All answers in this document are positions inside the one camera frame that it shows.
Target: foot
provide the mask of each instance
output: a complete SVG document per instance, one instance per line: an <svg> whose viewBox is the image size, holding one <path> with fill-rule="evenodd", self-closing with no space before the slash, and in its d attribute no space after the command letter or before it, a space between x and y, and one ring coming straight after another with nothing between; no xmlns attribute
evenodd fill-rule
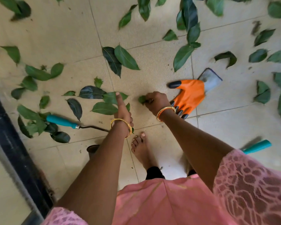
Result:
<svg viewBox="0 0 281 225"><path fill-rule="evenodd" d="M135 138L132 140L131 146L132 153L146 170L152 166L158 167L158 163L150 149L147 136L144 132L142 132L140 136L135 136Z"/></svg>

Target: gardening glove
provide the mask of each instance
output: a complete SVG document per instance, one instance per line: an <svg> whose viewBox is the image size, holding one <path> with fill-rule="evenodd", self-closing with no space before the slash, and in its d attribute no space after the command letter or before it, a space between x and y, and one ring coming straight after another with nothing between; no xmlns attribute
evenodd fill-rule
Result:
<svg viewBox="0 0 281 225"><path fill-rule="evenodd" d="M183 119L186 119L205 98L204 82L201 80L178 80L169 83L168 87L181 89L180 94L170 104Z"/></svg>

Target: bracelet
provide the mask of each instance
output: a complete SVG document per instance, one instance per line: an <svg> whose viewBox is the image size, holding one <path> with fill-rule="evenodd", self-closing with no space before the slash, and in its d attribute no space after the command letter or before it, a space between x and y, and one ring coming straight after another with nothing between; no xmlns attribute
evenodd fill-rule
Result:
<svg viewBox="0 0 281 225"><path fill-rule="evenodd" d="M159 119L159 116L161 115L161 113L163 112L163 111L165 111L166 109L172 109L173 111L174 111L174 113L176 113L176 109L175 109L175 107L172 107L172 106L166 106L166 107L164 107L164 108L162 108L158 113L157 113L157 115L156 115L156 119L158 120L158 121L160 121L160 122L163 122L163 121L161 121L160 119Z"/></svg>
<svg viewBox="0 0 281 225"><path fill-rule="evenodd" d="M130 125L127 121L125 121L124 119L121 119L121 118L114 118L114 119L110 122L110 128L112 128L112 123L113 123L114 121L116 121L116 120L121 120L121 121L123 121L124 123L126 123L126 124L128 125L128 128L129 128L129 135L128 135L127 137L125 137L125 139L128 138L128 137L130 137L130 135L131 135L131 133L132 133L132 127L131 127L131 125Z"/></svg>

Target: pink dress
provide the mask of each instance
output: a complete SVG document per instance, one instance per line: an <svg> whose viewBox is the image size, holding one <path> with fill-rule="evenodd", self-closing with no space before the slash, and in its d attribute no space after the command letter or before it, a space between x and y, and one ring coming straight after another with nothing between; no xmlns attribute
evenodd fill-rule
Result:
<svg viewBox="0 0 281 225"><path fill-rule="evenodd" d="M240 150L226 155L213 193L200 178L155 178L125 186L113 225L281 225L281 172ZM87 225L73 211L53 208L42 225Z"/></svg>

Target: teal tool handle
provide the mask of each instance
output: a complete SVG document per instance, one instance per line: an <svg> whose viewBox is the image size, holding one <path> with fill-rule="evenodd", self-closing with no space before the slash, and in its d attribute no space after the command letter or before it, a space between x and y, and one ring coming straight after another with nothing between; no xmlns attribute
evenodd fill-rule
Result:
<svg viewBox="0 0 281 225"><path fill-rule="evenodd" d="M245 149L243 152L245 154L249 154L252 152L257 152L257 151L263 150L268 147L271 147L271 143L268 140L263 140L263 141L258 142L257 144L254 144L253 146Z"/></svg>
<svg viewBox="0 0 281 225"><path fill-rule="evenodd" d="M69 126L73 129L76 129L76 127L79 126L76 123L70 122L62 117L57 117L55 115L48 115L46 119L47 121L55 123L57 125Z"/></svg>

